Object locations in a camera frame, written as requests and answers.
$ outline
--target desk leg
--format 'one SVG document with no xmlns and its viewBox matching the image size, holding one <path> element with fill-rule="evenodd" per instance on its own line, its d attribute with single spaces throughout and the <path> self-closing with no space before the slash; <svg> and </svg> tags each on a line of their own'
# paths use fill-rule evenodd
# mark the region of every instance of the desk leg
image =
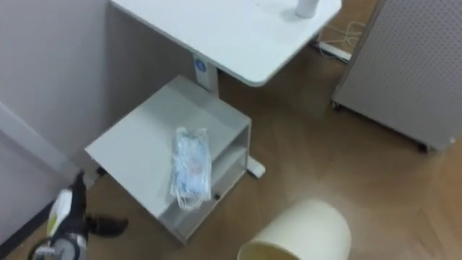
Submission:
<svg viewBox="0 0 462 260">
<path fill-rule="evenodd" d="M 196 70 L 197 82 L 210 93 L 219 98 L 218 90 L 218 71 L 217 68 L 196 55 L 194 57 L 194 69 Z M 265 173 L 266 169 L 261 163 L 249 156 L 247 160 L 247 170 L 257 178 Z"/>
</svg>

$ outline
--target power strip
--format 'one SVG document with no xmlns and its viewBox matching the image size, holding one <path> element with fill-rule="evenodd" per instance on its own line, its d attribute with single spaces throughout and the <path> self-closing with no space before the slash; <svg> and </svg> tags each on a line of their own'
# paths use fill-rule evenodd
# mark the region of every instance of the power strip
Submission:
<svg viewBox="0 0 462 260">
<path fill-rule="evenodd" d="M 315 46 L 320 48 L 322 52 L 328 53 L 332 56 L 335 56 L 338 59 L 341 59 L 345 62 L 349 62 L 350 59 L 352 59 L 352 55 L 350 53 L 347 53 L 346 51 L 343 51 L 337 47 L 334 47 L 328 43 L 323 43 L 321 42 L 316 42 Z"/>
</svg>

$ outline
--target gray perforated panel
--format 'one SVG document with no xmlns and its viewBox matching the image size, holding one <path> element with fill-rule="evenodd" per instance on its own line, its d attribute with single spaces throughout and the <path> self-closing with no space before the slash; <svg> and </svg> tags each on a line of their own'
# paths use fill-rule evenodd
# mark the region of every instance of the gray perforated panel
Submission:
<svg viewBox="0 0 462 260">
<path fill-rule="evenodd" d="M 462 0 L 382 0 L 333 99 L 436 149 L 462 134 Z"/>
</svg>

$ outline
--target white wall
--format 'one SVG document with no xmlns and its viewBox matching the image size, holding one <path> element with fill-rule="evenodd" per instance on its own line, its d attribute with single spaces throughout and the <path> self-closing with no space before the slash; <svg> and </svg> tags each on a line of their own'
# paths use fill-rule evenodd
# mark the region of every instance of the white wall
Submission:
<svg viewBox="0 0 462 260">
<path fill-rule="evenodd" d="M 0 1 L 0 101 L 75 157 L 192 57 L 108 0 Z"/>
<path fill-rule="evenodd" d="M 0 132 L 0 243 L 68 184 L 60 173 Z"/>
</svg>

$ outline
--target caster wheel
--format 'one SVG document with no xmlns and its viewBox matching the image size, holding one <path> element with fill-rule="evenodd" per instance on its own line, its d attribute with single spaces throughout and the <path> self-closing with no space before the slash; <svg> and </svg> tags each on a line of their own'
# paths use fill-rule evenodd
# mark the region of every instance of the caster wheel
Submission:
<svg viewBox="0 0 462 260">
<path fill-rule="evenodd" d="M 343 106 L 338 104 L 337 102 L 335 101 L 331 101 L 331 107 L 332 109 L 334 109 L 335 111 L 341 111 Z"/>
<path fill-rule="evenodd" d="M 426 144 L 419 144 L 417 148 L 419 149 L 419 152 L 424 153 L 424 154 L 427 154 L 433 151 L 433 149 Z"/>
</svg>

